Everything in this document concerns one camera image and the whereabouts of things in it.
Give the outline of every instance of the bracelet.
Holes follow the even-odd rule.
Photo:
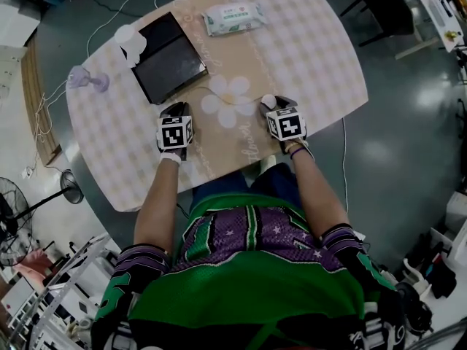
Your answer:
[[[182,158],[180,158],[180,156],[176,155],[175,153],[167,153],[167,152],[162,153],[161,154],[161,160],[159,162],[161,162],[164,158],[167,158],[168,160],[173,160],[174,162],[177,162],[178,166],[180,166],[182,164]]]
[[[292,154],[290,155],[290,159],[293,158],[294,154],[296,154],[297,152],[300,152],[301,150],[306,150],[306,148],[305,148],[305,147],[302,147],[302,148],[297,149],[294,153],[292,153]]]
[[[298,143],[297,141],[294,141],[291,145],[289,145],[287,148],[285,148],[285,152],[286,153],[289,153],[289,150],[291,147],[294,147],[295,145],[299,145],[300,143]]]

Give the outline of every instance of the flower pattern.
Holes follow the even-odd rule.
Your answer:
[[[222,75],[214,75],[209,80],[209,89],[214,93],[204,96],[201,108],[207,114],[217,112],[219,123],[224,128],[236,125],[236,113],[253,115],[256,104],[244,94],[250,89],[250,81],[245,77],[234,77],[229,83]]]

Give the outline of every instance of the gray floor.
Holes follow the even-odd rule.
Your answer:
[[[118,9],[125,0],[99,1]],[[126,11],[143,15],[152,9],[152,1],[133,0]],[[328,0],[338,13],[351,1]],[[111,16],[91,0],[68,1],[45,15],[38,29],[38,52],[46,94],[73,65],[85,60],[88,37]],[[91,51],[133,20],[120,15],[95,36]],[[369,12],[350,13],[342,22],[355,45],[379,31]],[[457,98],[465,91],[459,85],[455,57],[430,48],[396,61],[394,55],[410,44],[413,38],[396,37],[357,47],[369,102],[346,117],[350,219],[356,230],[368,236],[371,256],[390,268],[400,263],[421,232],[441,219],[460,179],[455,110]],[[115,241],[128,246],[136,213],[117,213],[102,195],[76,153],[66,102],[56,103],[51,114],[89,204]],[[316,133],[309,142],[318,165],[343,200],[341,123]],[[187,209],[190,193],[181,194],[180,203]],[[182,227],[184,219],[178,215]]]

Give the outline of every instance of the black chair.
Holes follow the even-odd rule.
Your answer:
[[[362,1],[366,5],[362,8],[361,12],[370,9],[383,32],[360,43],[359,47],[364,47],[367,44],[392,35],[410,35],[414,33],[412,11],[404,0],[355,0],[341,13],[341,17]]]

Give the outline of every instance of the patterned tablecloth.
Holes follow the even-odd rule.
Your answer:
[[[259,3],[269,24],[207,36],[201,12],[231,1]],[[160,155],[155,122],[172,102],[190,103],[195,127],[188,160],[180,167],[182,192],[279,150],[257,108],[266,93],[296,100],[309,135],[368,100],[357,55],[326,0],[176,0],[134,26],[141,29],[167,12],[203,58],[209,76],[163,105],[152,105],[112,38],[83,64],[91,74],[108,73],[108,91],[66,90],[82,155],[118,211],[137,210],[144,201]]]

